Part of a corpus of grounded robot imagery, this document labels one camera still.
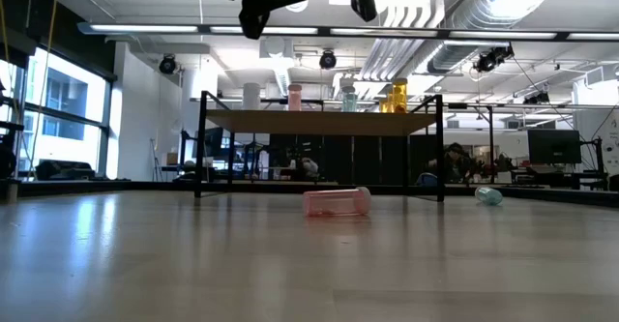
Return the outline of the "black computer monitor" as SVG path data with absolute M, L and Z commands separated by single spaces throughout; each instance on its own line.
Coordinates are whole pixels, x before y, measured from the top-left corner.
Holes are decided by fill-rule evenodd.
M 568 130 L 529 130 L 529 160 L 534 164 L 581 163 L 580 135 Z

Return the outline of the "black track spotlights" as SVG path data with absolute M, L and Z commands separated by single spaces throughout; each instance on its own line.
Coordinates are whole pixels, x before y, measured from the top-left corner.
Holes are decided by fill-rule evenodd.
M 490 51 L 479 55 L 479 59 L 473 64 L 473 69 L 478 73 L 489 73 L 514 56 L 511 44 L 493 47 Z
M 548 91 L 536 91 L 529 93 L 524 97 L 523 104 L 549 104 L 550 98 Z

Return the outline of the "black partition panels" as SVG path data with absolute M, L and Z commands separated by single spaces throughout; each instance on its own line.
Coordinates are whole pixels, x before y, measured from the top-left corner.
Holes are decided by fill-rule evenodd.
M 417 186 L 421 173 L 436 158 L 433 134 L 402 136 L 295 135 L 269 137 L 269 165 L 277 167 L 275 177 L 294 182 L 335 183 L 357 186 Z M 290 162 L 301 157 L 319 166 L 315 181 L 291 178 Z

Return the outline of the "large orange pill bottle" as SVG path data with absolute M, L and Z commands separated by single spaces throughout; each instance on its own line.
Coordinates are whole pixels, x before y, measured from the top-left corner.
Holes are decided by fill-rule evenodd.
M 393 82 L 393 111 L 395 113 L 407 112 L 407 84 L 406 78 L 397 78 Z

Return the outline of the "dark monitor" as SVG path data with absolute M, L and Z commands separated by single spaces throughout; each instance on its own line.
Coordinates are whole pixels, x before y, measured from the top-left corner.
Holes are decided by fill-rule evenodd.
M 204 131 L 204 155 L 206 157 L 219 157 L 222 155 L 223 129 L 216 127 Z

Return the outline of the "silver ventilation duct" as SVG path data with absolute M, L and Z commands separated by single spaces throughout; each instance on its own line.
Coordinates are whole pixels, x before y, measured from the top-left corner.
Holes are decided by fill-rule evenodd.
M 545 0 L 463 0 L 447 18 L 447 29 L 511 29 L 537 10 Z M 442 43 L 432 46 L 433 57 L 426 62 L 429 73 L 448 73 L 459 66 L 479 46 Z

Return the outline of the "wooden shelf black metal frame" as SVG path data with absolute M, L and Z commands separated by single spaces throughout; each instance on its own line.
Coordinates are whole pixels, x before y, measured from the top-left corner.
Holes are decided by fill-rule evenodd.
M 402 136 L 409 142 L 413 132 L 435 126 L 438 182 L 436 200 L 445 198 L 443 173 L 444 126 L 443 98 L 432 96 L 404 114 L 380 114 L 367 112 L 335 111 L 271 111 L 232 110 L 208 91 L 202 91 L 199 99 L 197 167 L 194 195 L 201 191 L 202 160 L 204 158 L 205 124 L 210 121 L 229 131 L 241 133 L 311 134 L 311 135 L 364 135 Z

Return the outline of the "black aluminium rig frame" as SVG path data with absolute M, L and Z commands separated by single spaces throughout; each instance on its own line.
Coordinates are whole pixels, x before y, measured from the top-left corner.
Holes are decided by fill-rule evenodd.
M 15 201 L 19 197 L 50 196 L 72 193 L 95 193 L 104 191 L 122 190 L 149 190 L 149 191 L 190 191 L 196 197 L 205 192 L 255 192 L 255 193 L 303 193 L 315 190 L 337 190 L 338 185 L 312 183 L 249 183 L 235 181 L 231 184 L 207 184 L 195 182 L 139 182 L 127 180 L 111 181 L 52 181 L 52 182 L 25 182 L 18 180 L 0 180 L 0 203 Z M 472 187 L 444 187 L 442 190 L 429 187 L 403 186 L 370 186 L 373 195 L 402 195 L 402 196 L 435 196 L 442 202 L 447 196 L 471 196 L 475 189 Z M 551 189 L 498 189 L 507 197 L 556 201 L 574 204 L 591 203 L 596 206 L 619 208 L 619 192 L 612 191 L 584 191 L 584 190 L 551 190 Z

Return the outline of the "person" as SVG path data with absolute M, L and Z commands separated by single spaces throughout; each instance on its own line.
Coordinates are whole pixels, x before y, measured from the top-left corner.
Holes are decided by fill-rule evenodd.
M 301 157 L 290 162 L 291 178 L 295 181 L 315 181 L 319 178 L 318 164 L 308 157 Z
M 470 184 L 476 163 L 459 143 L 452 143 L 444 150 L 444 181 Z

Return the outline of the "black sofa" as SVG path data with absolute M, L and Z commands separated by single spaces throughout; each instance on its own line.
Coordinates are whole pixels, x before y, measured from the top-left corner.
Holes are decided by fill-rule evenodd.
M 95 177 L 95 171 L 88 162 L 40 160 L 35 167 L 40 181 L 89 180 Z

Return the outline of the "small teal pill bottle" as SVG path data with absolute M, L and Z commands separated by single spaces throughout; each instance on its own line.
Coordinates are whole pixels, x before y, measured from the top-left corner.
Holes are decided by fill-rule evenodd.
M 488 206 L 497 206 L 503 200 L 503 195 L 499 190 L 490 187 L 478 187 L 475 190 L 476 198 Z
M 343 86 L 342 92 L 342 112 L 356 112 L 357 111 L 357 94 L 355 87 L 352 85 Z

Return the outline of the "clear bottle white cap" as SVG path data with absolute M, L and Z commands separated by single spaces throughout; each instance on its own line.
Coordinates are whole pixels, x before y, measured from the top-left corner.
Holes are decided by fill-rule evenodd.
M 260 109 L 261 87 L 254 82 L 247 82 L 243 86 L 242 105 L 244 110 Z

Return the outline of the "long overhead light bar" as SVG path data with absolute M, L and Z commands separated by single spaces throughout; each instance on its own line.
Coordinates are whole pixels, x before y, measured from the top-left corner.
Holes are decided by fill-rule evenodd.
M 79 22 L 85 35 L 221 35 L 240 36 L 236 25 L 102 24 Z M 530 43 L 619 43 L 619 32 L 534 31 L 534 30 L 458 30 L 395 27 L 266 26 L 262 36 L 320 38 L 379 38 L 439 41 L 489 41 Z

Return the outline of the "large window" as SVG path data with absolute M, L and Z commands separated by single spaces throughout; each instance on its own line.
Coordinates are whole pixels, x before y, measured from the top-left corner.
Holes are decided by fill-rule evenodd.
M 111 83 L 37 48 L 20 58 L 0 54 L 0 121 L 20 124 L 14 144 L 15 177 L 39 180 L 40 160 L 88 162 L 104 175 Z

